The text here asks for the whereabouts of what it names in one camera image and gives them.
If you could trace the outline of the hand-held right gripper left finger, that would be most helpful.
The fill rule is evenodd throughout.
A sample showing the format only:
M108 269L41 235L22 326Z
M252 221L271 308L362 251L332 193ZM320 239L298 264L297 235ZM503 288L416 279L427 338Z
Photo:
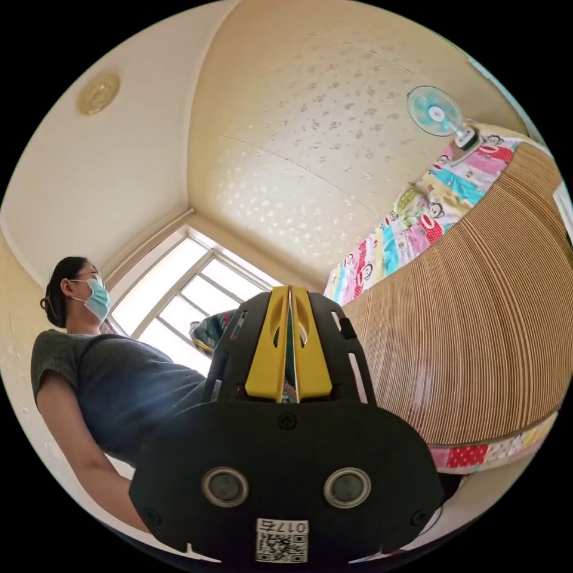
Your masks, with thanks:
M281 399L284 386L289 287L275 287L263 305L261 330L245 383L253 399Z

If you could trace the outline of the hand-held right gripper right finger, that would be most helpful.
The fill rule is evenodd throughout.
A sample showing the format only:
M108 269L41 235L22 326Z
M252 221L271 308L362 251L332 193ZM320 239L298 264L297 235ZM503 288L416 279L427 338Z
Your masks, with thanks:
M332 391L319 331L306 289L290 287L293 330L302 329L306 341L300 334L293 334L294 370L298 400L327 398Z

